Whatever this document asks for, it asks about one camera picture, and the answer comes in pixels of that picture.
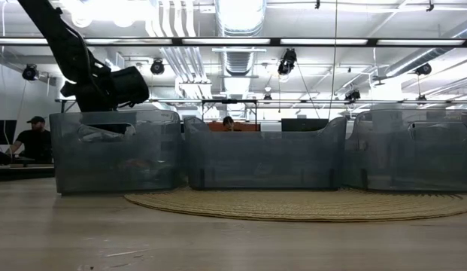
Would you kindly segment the dark wall monitor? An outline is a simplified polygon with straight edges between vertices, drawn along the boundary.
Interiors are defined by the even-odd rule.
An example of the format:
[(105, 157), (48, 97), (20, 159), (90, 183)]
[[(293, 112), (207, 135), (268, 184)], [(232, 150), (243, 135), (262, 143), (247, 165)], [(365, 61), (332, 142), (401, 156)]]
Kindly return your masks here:
[(16, 120), (0, 120), (0, 145), (11, 145), (16, 131)]

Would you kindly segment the black overhead light bar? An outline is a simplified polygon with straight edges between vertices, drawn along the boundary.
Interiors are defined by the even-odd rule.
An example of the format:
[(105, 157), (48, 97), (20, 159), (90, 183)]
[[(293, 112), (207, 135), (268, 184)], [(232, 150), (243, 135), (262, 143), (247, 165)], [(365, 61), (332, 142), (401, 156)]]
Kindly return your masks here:
[(87, 38), (93, 47), (414, 47), (467, 48), (467, 38)]

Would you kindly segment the orange background partition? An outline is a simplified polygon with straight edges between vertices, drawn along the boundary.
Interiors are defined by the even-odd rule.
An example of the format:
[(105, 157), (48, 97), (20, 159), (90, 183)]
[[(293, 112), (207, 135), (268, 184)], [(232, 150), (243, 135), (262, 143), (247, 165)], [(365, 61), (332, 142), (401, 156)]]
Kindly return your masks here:
[[(209, 129), (214, 132), (225, 132), (226, 128), (222, 122), (210, 122), (207, 123)], [(259, 132), (260, 125), (255, 123), (242, 123), (242, 122), (234, 122), (234, 130), (242, 131), (242, 132)]]

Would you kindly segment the round woven straw placemat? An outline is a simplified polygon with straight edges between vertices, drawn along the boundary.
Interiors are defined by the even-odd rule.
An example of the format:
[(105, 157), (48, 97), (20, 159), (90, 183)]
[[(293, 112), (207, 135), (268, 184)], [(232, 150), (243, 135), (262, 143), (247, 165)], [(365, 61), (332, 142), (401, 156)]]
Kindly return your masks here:
[(155, 193), (129, 193), (124, 198), (138, 206), (164, 212), (251, 221), (410, 221), (467, 213), (467, 195), (458, 193), (182, 188)]

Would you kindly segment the silver horizontal rail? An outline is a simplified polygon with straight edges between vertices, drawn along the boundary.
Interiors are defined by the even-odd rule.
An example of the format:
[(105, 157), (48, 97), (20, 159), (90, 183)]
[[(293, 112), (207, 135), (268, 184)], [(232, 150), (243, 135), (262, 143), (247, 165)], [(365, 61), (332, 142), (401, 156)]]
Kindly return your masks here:
[[(467, 105), (467, 100), (371, 100), (371, 99), (360, 99), (353, 102), (335, 99), (258, 99), (261, 104), (274, 104), (274, 103), (287, 103), (287, 104), (412, 104), (412, 105), (424, 105), (424, 104), (444, 104), (444, 105)], [(200, 99), (149, 99), (146, 102), (163, 102), (163, 103), (195, 103), (199, 104)]]

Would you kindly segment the translucent grey plastic bin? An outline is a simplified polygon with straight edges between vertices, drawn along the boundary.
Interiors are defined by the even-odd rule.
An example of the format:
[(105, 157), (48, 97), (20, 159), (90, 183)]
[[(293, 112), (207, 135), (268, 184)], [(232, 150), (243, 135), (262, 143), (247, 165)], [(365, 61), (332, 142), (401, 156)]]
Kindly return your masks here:
[[(60, 194), (168, 190), (177, 185), (183, 139), (174, 111), (52, 114), (50, 128)], [(163, 160), (168, 166), (119, 167), (132, 158)]]
[(213, 132), (197, 117), (183, 124), (192, 188), (335, 190), (341, 184), (343, 117), (315, 132)]
[(342, 178), (363, 190), (467, 193), (467, 110), (358, 114)]

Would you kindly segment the dark background table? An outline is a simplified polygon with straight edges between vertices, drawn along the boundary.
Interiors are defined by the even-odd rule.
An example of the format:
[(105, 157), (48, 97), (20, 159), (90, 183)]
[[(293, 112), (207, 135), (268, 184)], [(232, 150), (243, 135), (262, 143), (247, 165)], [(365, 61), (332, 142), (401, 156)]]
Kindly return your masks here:
[(52, 178), (55, 168), (50, 164), (11, 164), (0, 166), (0, 181), (18, 181), (23, 179)]

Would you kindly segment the black background monitor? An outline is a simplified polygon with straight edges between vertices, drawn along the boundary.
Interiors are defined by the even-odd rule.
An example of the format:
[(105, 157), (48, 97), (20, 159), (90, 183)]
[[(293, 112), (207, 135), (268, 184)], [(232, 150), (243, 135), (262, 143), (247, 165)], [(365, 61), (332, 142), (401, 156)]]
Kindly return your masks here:
[(325, 128), (328, 123), (328, 119), (284, 118), (281, 120), (281, 131), (313, 132)]

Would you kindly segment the silver ventilation duct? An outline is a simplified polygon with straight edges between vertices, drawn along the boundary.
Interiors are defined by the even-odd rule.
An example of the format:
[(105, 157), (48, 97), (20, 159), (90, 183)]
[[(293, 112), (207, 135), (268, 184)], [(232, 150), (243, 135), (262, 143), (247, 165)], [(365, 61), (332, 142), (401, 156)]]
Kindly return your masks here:
[[(258, 37), (265, 20), (266, 0), (214, 0), (217, 31), (221, 37)], [(222, 53), (231, 76), (245, 76), (253, 67), (253, 51)]]

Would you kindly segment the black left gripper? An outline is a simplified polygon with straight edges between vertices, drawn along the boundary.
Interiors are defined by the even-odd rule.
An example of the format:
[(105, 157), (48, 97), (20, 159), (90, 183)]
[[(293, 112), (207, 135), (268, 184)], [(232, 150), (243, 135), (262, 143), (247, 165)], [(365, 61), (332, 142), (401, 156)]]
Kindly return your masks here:
[(115, 111), (111, 74), (81, 75), (66, 81), (60, 89), (64, 97), (75, 97), (81, 112)]

